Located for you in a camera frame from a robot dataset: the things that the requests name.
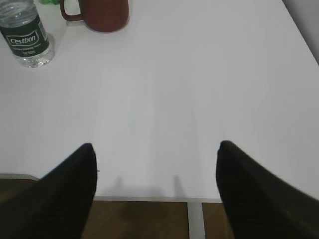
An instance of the mug handle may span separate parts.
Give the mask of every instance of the mug handle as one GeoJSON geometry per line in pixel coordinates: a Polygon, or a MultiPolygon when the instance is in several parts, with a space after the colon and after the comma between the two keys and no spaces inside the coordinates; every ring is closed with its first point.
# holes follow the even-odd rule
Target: mug handle
{"type": "Polygon", "coordinates": [[[80,21],[80,20],[83,20],[81,14],[77,14],[77,15],[68,15],[68,14],[66,14],[65,8],[64,8],[64,0],[60,0],[60,9],[61,9],[61,13],[62,13],[63,18],[65,20],[67,20],[67,21],[80,21]]]}

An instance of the green label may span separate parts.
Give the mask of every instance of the green label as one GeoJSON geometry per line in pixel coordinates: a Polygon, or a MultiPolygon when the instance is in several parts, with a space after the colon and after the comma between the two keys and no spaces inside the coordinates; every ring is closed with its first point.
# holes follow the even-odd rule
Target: green label
{"type": "Polygon", "coordinates": [[[16,56],[31,57],[49,46],[39,15],[30,23],[19,27],[0,27],[0,31],[16,56]]]}

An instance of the cestbon logo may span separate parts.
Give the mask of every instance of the cestbon logo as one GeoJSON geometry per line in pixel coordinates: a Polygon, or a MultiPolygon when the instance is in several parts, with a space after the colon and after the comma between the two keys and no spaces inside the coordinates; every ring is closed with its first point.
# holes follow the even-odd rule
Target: cestbon logo
{"type": "Polygon", "coordinates": [[[7,36],[7,39],[11,46],[33,46],[39,41],[39,35],[35,30],[24,36],[7,36]]]}

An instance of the table surface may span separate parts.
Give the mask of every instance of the table surface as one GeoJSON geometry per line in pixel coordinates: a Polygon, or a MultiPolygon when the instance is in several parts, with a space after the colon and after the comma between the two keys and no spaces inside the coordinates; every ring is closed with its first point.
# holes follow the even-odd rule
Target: table surface
{"type": "Polygon", "coordinates": [[[319,68],[281,0],[132,0],[109,34],[37,6],[56,56],[22,68],[0,39],[0,172],[91,142],[97,196],[214,201],[228,139],[319,198],[319,68]]]}

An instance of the table leg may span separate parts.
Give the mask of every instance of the table leg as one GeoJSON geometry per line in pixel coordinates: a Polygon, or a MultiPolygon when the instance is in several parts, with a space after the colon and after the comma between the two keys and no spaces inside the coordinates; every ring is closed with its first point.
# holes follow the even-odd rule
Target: table leg
{"type": "Polygon", "coordinates": [[[189,239],[205,239],[202,203],[187,203],[189,239]]]}

